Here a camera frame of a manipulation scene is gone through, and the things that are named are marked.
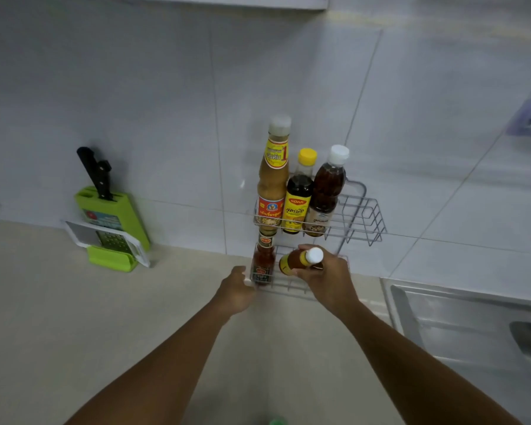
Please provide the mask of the red chili sauce bottle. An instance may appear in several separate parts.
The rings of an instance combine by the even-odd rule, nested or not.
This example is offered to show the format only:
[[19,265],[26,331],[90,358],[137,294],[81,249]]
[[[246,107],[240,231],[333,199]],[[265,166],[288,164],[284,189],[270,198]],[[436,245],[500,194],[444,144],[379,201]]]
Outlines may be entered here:
[[264,231],[261,226],[258,229],[258,239],[251,265],[251,280],[257,286],[266,286],[273,281],[276,260],[274,235]]

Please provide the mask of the green knife block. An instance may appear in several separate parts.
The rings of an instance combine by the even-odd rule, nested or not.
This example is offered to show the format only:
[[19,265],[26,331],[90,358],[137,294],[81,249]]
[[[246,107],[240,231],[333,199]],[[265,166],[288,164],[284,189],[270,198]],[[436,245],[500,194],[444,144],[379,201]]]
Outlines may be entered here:
[[85,223],[125,231],[143,244],[147,254],[150,250],[148,236],[127,194],[113,192],[113,201],[99,199],[93,186],[81,189],[74,195]]

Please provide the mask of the person's left hand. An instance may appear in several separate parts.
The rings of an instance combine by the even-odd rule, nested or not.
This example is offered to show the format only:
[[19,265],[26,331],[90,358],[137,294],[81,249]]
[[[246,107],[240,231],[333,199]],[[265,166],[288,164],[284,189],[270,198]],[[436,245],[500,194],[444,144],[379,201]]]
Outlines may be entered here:
[[245,311],[255,299],[253,297],[238,297],[233,292],[233,269],[230,274],[222,280],[220,286],[211,301],[212,309],[216,317],[220,320],[227,320],[234,314]]

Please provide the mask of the dark sauce bottle yellow cap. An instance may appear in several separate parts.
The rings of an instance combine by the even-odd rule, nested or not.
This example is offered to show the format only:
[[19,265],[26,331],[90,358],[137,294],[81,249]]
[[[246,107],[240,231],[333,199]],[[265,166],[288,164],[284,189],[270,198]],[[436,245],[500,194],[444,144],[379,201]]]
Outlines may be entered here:
[[296,235],[302,229],[312,198],[312,171],[317,156],[317,152],[311,148],[302,148],[299,151],[298,164],[286,185],[281,227],[287,234]]

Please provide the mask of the brown sauce bottle white cap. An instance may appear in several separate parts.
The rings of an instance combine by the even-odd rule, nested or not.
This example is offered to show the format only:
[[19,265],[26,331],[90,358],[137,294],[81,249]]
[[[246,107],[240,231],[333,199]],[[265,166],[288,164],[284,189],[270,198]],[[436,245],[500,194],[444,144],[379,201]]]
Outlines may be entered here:
[[327,161],[317,171],[312,197],[304,220],[304,233],[320,237],[328,229],[339,195],[346,183],[344,164],[349,158],[349,149],[340,144],[333,145]]

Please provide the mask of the person's left forearm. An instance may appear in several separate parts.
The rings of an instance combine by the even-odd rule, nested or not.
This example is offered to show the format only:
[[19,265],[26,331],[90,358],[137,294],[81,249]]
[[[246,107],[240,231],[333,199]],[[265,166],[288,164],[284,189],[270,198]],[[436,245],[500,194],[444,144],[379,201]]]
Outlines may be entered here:
[[179,425],[219,332],[248,305],[213,298],[65,425]]

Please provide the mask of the white framed metal grater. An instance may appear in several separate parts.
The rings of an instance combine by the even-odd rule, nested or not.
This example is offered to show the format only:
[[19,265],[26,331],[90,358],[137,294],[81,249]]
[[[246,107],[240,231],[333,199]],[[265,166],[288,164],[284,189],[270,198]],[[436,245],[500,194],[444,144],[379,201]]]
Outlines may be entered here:
[[62,220],[61,225],[72,241],[86,250],[92,264],[123,272],[131,272],[139,264],[151,267],[141,241],[125,231],[69,220]]

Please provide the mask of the person's right hand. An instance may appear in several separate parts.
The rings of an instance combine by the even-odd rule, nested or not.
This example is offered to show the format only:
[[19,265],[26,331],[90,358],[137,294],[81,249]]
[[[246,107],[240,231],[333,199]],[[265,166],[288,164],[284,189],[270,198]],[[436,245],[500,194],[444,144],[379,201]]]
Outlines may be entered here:
[[314,280],[304,280],[315,296],[336,318],[343,321],[354,308],[361,305],[354,288],[347,261],[319,246],[324,252],[324,275]]

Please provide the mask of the person's right forearm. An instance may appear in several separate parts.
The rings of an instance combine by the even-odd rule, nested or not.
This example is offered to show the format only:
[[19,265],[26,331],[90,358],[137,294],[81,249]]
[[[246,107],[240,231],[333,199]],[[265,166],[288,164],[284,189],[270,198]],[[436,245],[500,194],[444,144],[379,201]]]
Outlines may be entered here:
[[322,304],[354,336],[405,425],[522,425],[358,299]]

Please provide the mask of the orange sauce bottle white cap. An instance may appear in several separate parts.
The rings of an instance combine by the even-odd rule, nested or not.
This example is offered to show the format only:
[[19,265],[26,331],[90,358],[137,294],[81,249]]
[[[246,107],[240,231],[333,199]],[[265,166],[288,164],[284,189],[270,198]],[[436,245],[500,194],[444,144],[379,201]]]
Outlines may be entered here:
[[302,250],[295,249],[292,252],[281,257],[278,263],[281,273],[289,276],[293,270],[307,269],[322,263],[324,252],[319,247]]

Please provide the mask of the tall tan sauce bottle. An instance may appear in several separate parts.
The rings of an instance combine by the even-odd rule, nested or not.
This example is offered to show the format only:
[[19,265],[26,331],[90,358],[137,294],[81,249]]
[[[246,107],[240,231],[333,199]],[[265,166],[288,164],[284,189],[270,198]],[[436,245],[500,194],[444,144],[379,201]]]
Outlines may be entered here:
[[269,121],[268,139],[259,169],[258,206],[255,223],[264,236],[274,236],[282,222],[289,178],[289,136],[291,117],[274,115]]

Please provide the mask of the stainless steel sink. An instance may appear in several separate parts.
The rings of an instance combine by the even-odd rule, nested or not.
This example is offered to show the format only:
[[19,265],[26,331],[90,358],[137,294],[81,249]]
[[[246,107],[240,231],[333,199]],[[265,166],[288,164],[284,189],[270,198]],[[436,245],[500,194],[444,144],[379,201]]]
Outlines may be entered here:
[[531,425],[531,301],[381,279],[391,324]]

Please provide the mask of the white wire condiment rack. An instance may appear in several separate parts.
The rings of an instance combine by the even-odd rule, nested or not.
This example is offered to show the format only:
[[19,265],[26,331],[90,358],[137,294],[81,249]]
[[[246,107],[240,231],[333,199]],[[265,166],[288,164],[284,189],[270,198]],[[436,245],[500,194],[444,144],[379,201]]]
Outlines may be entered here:
[[367,196],[367,187],[360,181],[347,179],[339,202],[329,222],[326,233],[320,237],[311,237],[299,231],[296,235],[283,233],[281,229],[273,237],[276,260],[273,281],[266,286],[255,287],[264,293],[315,301],[314,295],[305,281],[294,275],[281,273],[279,260],[284,255],[298,248],[300,243],[322,246],[347,261],[348,268],[353,259],[350,255],[352,247],[357,243],[373,246],[382,241],[387,233],[383,215],[374,198]]

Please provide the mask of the black handled knife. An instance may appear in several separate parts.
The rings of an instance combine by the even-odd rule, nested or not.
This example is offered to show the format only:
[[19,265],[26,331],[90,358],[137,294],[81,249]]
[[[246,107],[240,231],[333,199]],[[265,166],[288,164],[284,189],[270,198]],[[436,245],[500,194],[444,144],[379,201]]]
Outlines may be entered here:
[[97,190],[99,199],[113,201],[110,187],[110,171],[112,167],[107,160],[97,160],[94,151],[88,147],[79,147],[76,151],[88,176]]

